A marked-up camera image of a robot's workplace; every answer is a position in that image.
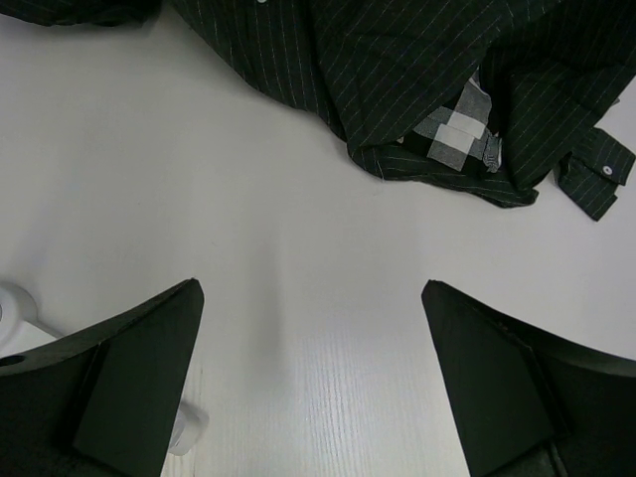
shirt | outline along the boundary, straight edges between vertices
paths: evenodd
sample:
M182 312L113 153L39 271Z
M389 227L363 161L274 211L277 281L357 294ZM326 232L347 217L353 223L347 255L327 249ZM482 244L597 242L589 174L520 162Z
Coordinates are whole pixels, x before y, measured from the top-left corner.
M99 9L111 7L76 1L0 0L0 12L47 25L100 23ZM141 5L152 11L156 1ZM171 1L245 81L318 114L353 161L384 180L426 182L509 208L532 204L534 186L558 166L561 188L598 220L634 163L593 126L636 73L636 2ZM110 15L101 23L124 21ZM501 117L497 173L464 174L397 142L478 68Z

white table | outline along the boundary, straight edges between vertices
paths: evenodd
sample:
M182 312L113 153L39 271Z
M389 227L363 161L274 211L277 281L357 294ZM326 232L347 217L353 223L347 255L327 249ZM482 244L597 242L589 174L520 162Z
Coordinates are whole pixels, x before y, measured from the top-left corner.
M605 123L636 149L634 121L636 85ZM167 477L467 476L430 278L636 359L636 183L599 224L552 180L514 211L382 183L171 11L141 30L1 19L0 161L0 274L51 327L201 279L185 396L211 426Z

